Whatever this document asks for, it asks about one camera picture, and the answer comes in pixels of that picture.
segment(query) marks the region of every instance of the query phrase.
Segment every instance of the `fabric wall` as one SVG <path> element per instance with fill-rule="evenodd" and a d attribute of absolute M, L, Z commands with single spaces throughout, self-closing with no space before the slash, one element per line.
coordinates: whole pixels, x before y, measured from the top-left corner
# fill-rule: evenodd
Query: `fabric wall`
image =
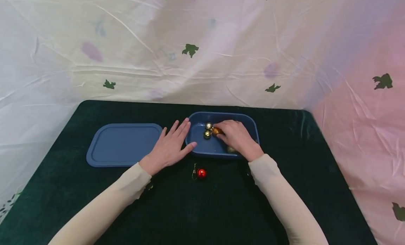
<path fill-rule="evenodd" d="M 0 208 L 84 99 L 309 109 L 376 239 L 399 245 L 401 1 L 0 0 Z"/>

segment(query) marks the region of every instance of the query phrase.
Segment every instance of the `blue plastic container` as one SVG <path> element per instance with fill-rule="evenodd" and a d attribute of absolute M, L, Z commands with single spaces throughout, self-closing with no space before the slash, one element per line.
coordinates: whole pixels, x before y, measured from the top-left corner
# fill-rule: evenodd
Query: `blue plastic container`
<path fill-rule="evenodd" d="M 93 167 L 130 167 L 154 148 L 162 127 L 154 123 L 114 123 L 100 128 L 86 155 Z"/>
<path fill-rule="evenodd" d="M 192 151 L 192 154 L 195 156 L 227 159 L 242 158 L 240 154 L 228 154 L 226 151 L 227 145 L 220 139 L 216 138 L 216 136 L 211 136 L 210 139 L 204 138 L 205 123 L 207 122 L 213 124 L 224 120 L 236 120 L 242 122 L 250 136 L 260 144 L 256 123 L 251 117 L 245 114 L 200 111 L 193 113 L 189 119 L 191 122 L 191 128 L 186 137 L 186 144 L 193 141 L 197 142 L 197 147 Z"/>

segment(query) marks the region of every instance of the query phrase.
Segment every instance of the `forearm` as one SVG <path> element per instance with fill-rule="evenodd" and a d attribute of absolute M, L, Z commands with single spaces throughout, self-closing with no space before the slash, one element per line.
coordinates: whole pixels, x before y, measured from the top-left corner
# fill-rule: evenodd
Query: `forearm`
<path fill-rule="evenodd" d="M 78 212 L 51 240 L 50 245 L 93 244 L 117 216 L 142 194 L 151 176 L 134 165 Z"/>
<path fill-rule="evenodd" d="M 291 245 L 327 245 L 311 212 L 267 154 L 249 163 L 256 185 L 283 224 Z"/>

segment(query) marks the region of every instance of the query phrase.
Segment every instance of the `hand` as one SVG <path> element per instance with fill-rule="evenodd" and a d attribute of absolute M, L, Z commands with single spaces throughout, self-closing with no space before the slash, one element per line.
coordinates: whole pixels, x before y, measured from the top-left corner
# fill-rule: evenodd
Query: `hand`
<path fill-rule="evenodd" d="M 217 135 L 217 138 L 220 138 L 228 146 L 240 152 L 248 162 L 253 162 L 264 155 L 259 144 L 251 138 L 249 132 L 241 122 L 225 120 L 221 123 L 215 124 L 214 127 L 218 127 L 225 134 L 219 134 Z"/>
<path fill-rule="evenodd" d="M 181 149 L 184 139 L 190 130 L 191 123 L 186 118 L 179 128 L 178 125 L 179 121 L 176 120 L 167 135 L 167 128 L 163 128 L 155 147 L 139 162 L 141 168 L 149 173 L 149 175 L 153 176 L 163 168 L 177 163 L 197 146 L 197 142 L 192 142 L 183 150 Z"/>

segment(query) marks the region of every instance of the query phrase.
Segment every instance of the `gold ornament ball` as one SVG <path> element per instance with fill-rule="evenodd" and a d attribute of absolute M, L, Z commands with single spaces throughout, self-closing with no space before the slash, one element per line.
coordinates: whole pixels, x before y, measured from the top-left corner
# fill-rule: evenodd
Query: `gold ornament ball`
<path fill-rule="evenodd" d="M 208 131 L 210 131 L 210 130 L 212 129 L 212 123 L 211 123 L 211 122 L 205 123 L 205 129 L 207 129 Z"/>
<path fill-rule="evenodd" d="M 231 148 L 230 146 L 228 146 L 226 148 L 226 151 L 228 152 L 228 154 L 236 154 L 237 153 L 237 151 L 235 149 Z"/>
<path fill-rule="evenodd" d="M 223 134 L 224 132 L 223 132 L 221 129 L 219 129 L 219 128 L 213 127 L 213 128 L 212 128 L 212 133 L 213 133 L 214 135 L 219 135 L 219 134 Z"/>
<path fill-rule="evenodd" d="M 211 132 L 210 131 L 205 131 L 204 132 L 204 138 L 206 138 L 206 139 L 211 138 Z"/>

